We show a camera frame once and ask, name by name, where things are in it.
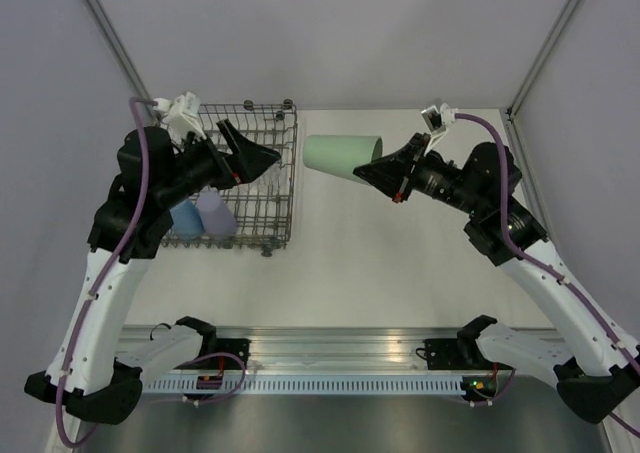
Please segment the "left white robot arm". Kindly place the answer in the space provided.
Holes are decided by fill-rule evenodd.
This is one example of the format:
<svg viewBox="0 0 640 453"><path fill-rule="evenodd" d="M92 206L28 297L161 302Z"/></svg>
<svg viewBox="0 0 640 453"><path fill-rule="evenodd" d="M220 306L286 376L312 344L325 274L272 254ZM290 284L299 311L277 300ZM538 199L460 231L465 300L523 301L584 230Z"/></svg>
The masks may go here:
<svg viewBox="0 0 640 453"><path fill-rule="evenodd" d="M171 208L207 186L248 184L281 155L244 137L224 119L221 151L188 133L183 150L157 126L130 132L118 150L119 174L97 210L78 304L52 363L31 374L25 392L84 422L117 425L135 409L144 386L191 363L206 369L218 357L213 325L183 317L133 354L116 348L138 287L173 226Z"/></svg>

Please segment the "green plastic cup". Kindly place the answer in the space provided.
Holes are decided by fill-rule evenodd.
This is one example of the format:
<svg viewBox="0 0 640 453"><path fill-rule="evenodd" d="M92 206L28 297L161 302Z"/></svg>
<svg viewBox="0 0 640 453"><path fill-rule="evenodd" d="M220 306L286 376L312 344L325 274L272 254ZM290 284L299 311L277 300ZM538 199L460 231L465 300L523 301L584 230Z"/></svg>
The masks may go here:
<svg viewBox="0 0 640 453"><path fill-rule="evenodd" d="M366 184L353 171L381 158L382 152L379 136L311 135L304 141L303 164L324 174Z"/></svg>

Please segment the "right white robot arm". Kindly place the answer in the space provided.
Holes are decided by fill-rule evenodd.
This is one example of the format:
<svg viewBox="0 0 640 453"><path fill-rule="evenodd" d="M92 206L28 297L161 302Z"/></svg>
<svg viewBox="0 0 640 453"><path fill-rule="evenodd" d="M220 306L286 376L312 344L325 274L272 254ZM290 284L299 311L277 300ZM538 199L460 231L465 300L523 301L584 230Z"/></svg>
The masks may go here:
<svg viewBox="0 0 640 453"><path fill-rule="evenodd" d="M481 315L457 333L459 361L498 363L554 388L582 420L597 424L639 387L633 362L639 342L578 293L546 230L513 196L521 179L509 150L480 143L461 168L414 135L400 150L357 166L353 173L394 202L419 192L468 215L469 242L515 281L551 321L564 343L553 346Z"/></svg>

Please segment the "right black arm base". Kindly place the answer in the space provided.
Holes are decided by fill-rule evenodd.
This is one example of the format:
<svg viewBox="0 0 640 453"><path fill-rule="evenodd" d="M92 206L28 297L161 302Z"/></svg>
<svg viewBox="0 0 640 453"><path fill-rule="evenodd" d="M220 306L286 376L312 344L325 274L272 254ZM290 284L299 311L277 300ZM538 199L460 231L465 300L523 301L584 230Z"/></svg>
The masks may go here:
<svg viewBox="0 0 640 453"><path fill-rule="evenodd" d="M459 351L454 338L424 340L424 353L428 368L433 371L470 371L475 365Z"/></svg>

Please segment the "purple plastic cup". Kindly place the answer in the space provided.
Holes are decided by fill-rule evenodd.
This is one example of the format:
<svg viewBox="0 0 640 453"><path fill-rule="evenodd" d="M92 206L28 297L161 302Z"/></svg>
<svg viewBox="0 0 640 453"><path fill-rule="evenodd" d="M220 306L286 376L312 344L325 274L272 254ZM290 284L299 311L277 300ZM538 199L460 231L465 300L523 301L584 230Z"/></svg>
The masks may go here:
<svg viewBox="0 0 640 453"><path fill-rule="evenodd" d="M236 218L216 190L201 192L195 206L204 231L210 237L222 240L236 233Z"/></svg>

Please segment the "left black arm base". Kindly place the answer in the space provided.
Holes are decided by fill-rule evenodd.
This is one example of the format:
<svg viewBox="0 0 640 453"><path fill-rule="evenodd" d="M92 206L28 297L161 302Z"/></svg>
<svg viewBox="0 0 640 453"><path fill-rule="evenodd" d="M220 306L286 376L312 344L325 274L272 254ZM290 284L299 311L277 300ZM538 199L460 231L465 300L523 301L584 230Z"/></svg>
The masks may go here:
<svg viewBox="0 0 640 453"><path fill-rule="evenodd" d="M250 340L247 338L219 338L214 352L233 354L246 363L250 357ZM199 368L212 371L222 370L223 372L241 370L236 360L222 356L200 362Z"/></svg>

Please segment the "blue plastic cup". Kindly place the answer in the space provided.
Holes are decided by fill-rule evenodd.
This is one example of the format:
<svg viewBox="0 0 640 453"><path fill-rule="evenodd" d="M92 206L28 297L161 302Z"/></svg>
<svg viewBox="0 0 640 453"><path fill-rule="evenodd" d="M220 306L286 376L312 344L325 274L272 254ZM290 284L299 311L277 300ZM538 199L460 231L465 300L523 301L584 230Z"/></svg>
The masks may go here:
<svg viewBox="0 0 640 453"><path fill-rule="evenodd" d="M204 234L204 227L194 203L187 199L170 209L172 234L182 240L194 240Z"/></svg>

